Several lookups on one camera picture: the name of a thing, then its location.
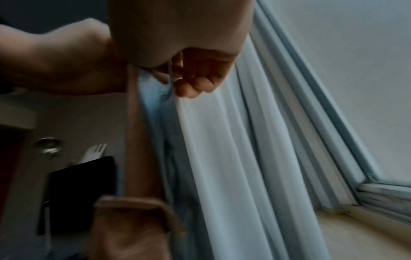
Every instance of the wooden surface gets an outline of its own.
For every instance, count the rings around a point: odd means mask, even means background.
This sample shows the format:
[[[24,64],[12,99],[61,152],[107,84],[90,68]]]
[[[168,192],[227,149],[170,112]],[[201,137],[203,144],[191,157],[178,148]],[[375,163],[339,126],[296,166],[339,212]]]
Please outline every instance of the wooden surface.
[[[316,214],[332,260],[411,260],[406,242],[348,215]]]

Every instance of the curtain fold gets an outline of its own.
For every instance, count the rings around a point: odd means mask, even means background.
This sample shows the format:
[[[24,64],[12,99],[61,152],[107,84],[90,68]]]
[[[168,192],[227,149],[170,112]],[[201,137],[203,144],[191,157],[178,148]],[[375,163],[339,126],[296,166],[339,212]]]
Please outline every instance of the curtain fold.
[[[251,39],[216,91],[176,105],[214,258],[328,260]]]

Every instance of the white curtain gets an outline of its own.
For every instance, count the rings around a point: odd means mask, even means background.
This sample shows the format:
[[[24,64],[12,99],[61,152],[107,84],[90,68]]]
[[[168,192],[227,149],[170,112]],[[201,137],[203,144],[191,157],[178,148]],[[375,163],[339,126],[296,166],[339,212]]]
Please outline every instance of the white curtain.
[[[251,39],[215,92],[176,103],[215,260],[328,260]]]

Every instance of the brown cloth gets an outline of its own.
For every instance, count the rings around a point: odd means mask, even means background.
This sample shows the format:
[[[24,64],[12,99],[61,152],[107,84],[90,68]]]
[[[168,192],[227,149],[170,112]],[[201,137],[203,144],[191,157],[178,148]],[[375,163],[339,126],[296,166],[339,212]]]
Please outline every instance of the brown cloth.
[[[101,197],[91,231],[90,260],[169,260],[167,233],[184,233],[163,202],[163,186],[137,92],[137,69],[128,66],[125,197]]]

